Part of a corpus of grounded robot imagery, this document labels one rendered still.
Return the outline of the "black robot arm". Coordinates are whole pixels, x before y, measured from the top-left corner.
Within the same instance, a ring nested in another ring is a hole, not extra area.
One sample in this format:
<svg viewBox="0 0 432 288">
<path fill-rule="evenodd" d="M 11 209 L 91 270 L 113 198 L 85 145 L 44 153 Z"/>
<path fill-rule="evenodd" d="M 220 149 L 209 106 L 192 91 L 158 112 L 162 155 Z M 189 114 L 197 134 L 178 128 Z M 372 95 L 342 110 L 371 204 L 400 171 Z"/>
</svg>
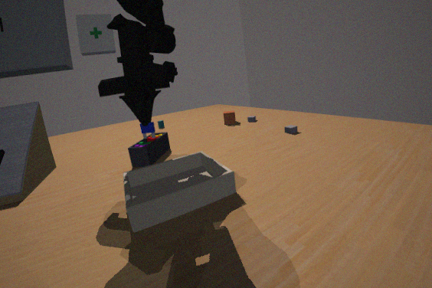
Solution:
<svg viewBox="0 0 432 288">
<path fill-rule="evenodd" d="M 118 14 L 106 26 L 109 29 L 118 31 L 120 52 L 132 48 L 146 48 L 149 52 L 168 54 L 175 50 L 175 28 L 165 24 L 163 17 L 163 0 L 117 0 L 124 11 L 145 23 L 143 26 L 139 21 L 128 20 Z M 145 61 L 145 58 L 138 58 L 136 68 L 136 79 L 159 80 L 163 83 L 174 83 L 178 75 L 174 63 L 165 61 L 163 65 Z"/>
</svg>

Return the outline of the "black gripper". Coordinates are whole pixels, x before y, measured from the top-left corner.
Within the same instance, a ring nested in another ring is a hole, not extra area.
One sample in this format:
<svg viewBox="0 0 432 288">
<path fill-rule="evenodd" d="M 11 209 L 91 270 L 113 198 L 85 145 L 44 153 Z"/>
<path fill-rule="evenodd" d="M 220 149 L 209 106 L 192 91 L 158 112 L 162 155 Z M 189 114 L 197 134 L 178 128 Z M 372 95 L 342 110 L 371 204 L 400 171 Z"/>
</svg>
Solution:
<svg viewBox="0 0 432 288">
<path fill-rule="evenodd" d="M 159 80 L 151 80 L 146 77 L 145 80 L 136 79 L 136 68 L 138 58 L 145 58 L 146 62 L 154 60 L 153 55 L 146 48 L 126 49 L 121 53 L 121 57 L 117 58 L 118 63 L 123 64 L 124 77 L 114 77 L 101 80 L 98 86 L 100 97 L 108 97 L 113 94 L 124 93 L 124 96 L 119 96 L 123 102 L 129 106 L 136 118 L 143 126 L 148 126 L 152 120 L 152 108 L 154 99 L 161 92 L 157 89 L 170 88 L 169 82 L 163 83 Z"/>
</svg>

